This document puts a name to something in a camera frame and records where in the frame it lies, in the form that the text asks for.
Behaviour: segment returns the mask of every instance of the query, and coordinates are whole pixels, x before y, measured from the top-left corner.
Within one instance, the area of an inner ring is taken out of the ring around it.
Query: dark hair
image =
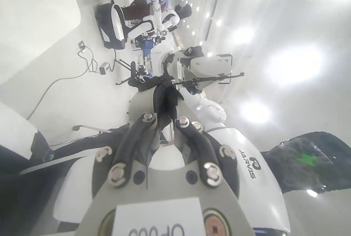
[[[186,4],[184,7],[181,7],[177,4],[174,8],[174,11],[178,14],[181,20],[190,17],[192,14],[191,6],[188,4]]]

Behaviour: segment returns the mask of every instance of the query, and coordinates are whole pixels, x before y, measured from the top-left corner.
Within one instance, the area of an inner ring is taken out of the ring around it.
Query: power socket
[[[80,49],[80,51],[81,51],[82,53],[86,50],[86,47],[85,47],[83,41],[80,41],[80,42],[78,43],[78,47],[79,47],[79,49]]]
[[[100,74],[101,74],[101,75],[106,75],[107,70],[109,70],[109,63],[104,62],[104,63],[100,66],[99,70],[100,70]]]

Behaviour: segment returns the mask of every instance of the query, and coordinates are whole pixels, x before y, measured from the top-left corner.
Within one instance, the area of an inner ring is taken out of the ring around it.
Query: power cable
[[[75,76],[75,77],[67,77],[67,78],[56,79],[53,83],[51,83],[51,84],[49,85],[49,87],[46,88],[44,94],[41,96],[39,102],[37,103],[37,105],[35,106],[35,108],[33,109],[33,111],[32,111],[32,112],[30,113],[30,115],[27,117],[27,120],[29,120],[29,119],[32,117],[32,115],[34,114],[34,112],[35,112],[36,109],[38,108],[39,104],[40,104],[41,101],[43,100],[44,96],[45,96],[46,93],[49,91],[50,87],[53,86],[56,82],[61,81],[61,80],[65,80],[65,79],[75,79],[75,78],[82,77],[82,76],[83,76],[85,73],[87,73],[88,71],[89,71],[90,73],[98,73],[98,74],[101,74],[100,72],[97,71],[97,69],[98,69],[98,63],[97,63],[96,60],[94,59],[94,53],[93,53],[93,51],[92,51],[89,47],[87,47],[87,46],[85,46],[85,47],[88,48],[88,49],[91,51],[91,53],[92,53],[92,59],[91,59],[90,64],[88,64],[88,60],[87,60],[86,58],[82,57],[82,56],[79,54],[79,53],[82,52],[82,50],[80,50],[80,51],[77,53],[77,55],[78,55],[80,58],[83,58],[83,59],[86,61],[86,63],[87,63],[87,69],[84,71],[84,73],[83,73],[83,74],[80,74],[79,76]],[[110,67],[110,70],[111,70],[111,71],[114,70],[114,67],[115,67],[115,64],[116,64],[116,56],[117,56],[116,50],[115,50],[115,49],[113,49],[113,50],[114,50],[113,67],[111,68],[111,66],[110,66],[110,64],[109,64],[109,67]],[[95,70],[95,71],[94,71],[93,62],[96,63],[96,70]]]

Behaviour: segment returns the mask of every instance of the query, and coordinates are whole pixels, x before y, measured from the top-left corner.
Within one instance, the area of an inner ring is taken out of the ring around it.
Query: metal bolt
[[[102,162],[105,156],[111,155],[112,154],[112,148],[110,147],[102,147],[98,150],[98,152],[95,155],[95,159],[97,162]]]
[[[185,116],[181,116],[178,118],[180,127],[186,128],[189,126],[189,119],[186,118]]]
[[[236,158],[235,152],[233,151],[233,149],[229,145],[221,145],[221,147],[219,148],[219,154],[223,158],[224,157],[228,157],[228,158],[232,158],[232,159]]]
[[[111,186],[118,187],[126,181],[124,177],[125,166],[125,163],[119,162],[109,170],[109,174],[107,175],[107,181]]]
[[[146,112],[146,113],[144,114],[144,119],[145,119],[146,121],[151,121],[152,118],[153,118],[153,114],[152,114],[152,113]]]
[[[215,167],[210,167],[208,170],[207,170],[207,177],[209,177],[210,179],[212,180],[218,180],[218,171]]]
[[[201,125],[201,123],[197,122],[197,121],[193,121],[192,125],[196,128],[196,130],[200,133],[203,132],[203,127]]]
[[[207,183],[212,187],[219,186],[223,178],[220,168],[213,162],[206,162],[203,167],[206,169]]]

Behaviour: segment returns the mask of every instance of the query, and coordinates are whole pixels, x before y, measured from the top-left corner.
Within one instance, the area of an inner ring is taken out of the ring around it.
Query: jarvis logo
[[[247,166],[248,172],[250,173],[251,178],[255,179],[256,176],[255,176],[255,173],[253,172],[253,168],[255,170],[260,170],[261,169],[260,164],[258,163],[258,161],[255,158],[251,157],[248,159],[246,154],[243,151],[239,150],[239,152],[241,153],[242,158],[244,159],[244,161],[246,163],[246,166]]]

